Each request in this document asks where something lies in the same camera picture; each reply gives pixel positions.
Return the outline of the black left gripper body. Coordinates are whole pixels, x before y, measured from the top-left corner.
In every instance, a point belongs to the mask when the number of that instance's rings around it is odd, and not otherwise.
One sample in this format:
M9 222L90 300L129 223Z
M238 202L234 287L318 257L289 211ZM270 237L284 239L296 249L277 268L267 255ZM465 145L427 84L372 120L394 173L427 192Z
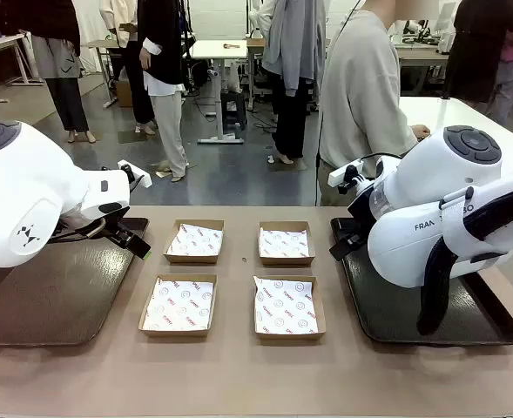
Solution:
M130 231L120 223L119 216L107 216L103 218L101 237L115 245L127 245L130 241Z

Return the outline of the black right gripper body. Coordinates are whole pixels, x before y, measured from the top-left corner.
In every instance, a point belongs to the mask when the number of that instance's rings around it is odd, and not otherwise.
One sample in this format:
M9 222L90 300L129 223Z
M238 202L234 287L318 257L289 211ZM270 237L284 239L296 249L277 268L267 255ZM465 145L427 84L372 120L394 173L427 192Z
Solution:
M370 209L371 191L364 191L356 196L348 206L348 212L358 224L358 234L366 238L372 228L372 212Z

